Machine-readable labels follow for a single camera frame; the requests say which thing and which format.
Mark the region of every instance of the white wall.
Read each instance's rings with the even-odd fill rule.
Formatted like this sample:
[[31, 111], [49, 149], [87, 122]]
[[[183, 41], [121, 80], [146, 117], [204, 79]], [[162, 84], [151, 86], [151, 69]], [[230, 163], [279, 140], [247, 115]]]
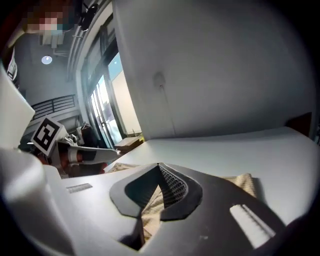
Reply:
[[[41, 62], [46, 55], [53, 59], [49, 65]], [[15, 44], [15, 60], [20, 88], [26, 91], [25, 97], [30, 105], [76, 94], [75, 84], [66, 82], [68, 58], [54, 56], [48, 45], [40, 46], [37, 34], [25, 34], [19, 38]]]
[[125, 74], [121, 71], [112, 81], [115, 100], [127, 134], [141, 133], [141, 128], [128, 90]]
[[[258, 131], [315, 113], [315, 81], [297, 35], [261, 1], [237, 2], [113, 1], [146, 139]], [[153, 83], [157, 72], [164, 87]]]

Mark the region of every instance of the table surface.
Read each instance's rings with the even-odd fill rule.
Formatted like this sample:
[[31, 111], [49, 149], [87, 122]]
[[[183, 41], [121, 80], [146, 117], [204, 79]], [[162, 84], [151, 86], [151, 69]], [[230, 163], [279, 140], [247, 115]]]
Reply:
[[264, 201], [285, 224], [304, 214], [318, 181], [320, 150], [308, 137], [282, 127], [200, 138], [152, 139], [115, 163], [164, 162], [215, 176], [250, 173]]

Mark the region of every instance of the glass door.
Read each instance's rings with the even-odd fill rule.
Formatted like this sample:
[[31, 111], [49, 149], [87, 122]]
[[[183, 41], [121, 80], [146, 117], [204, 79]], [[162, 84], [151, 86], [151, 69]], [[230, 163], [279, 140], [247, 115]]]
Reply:
[[91, 104], [95, 117], [98, 120], [103, 139], [106, 140], [107, 146], [111, 144], [111, 148], [113, 148], [113, 146], [122, 141], [123, 138], [110, 105], [103, 75], [91, 94]]

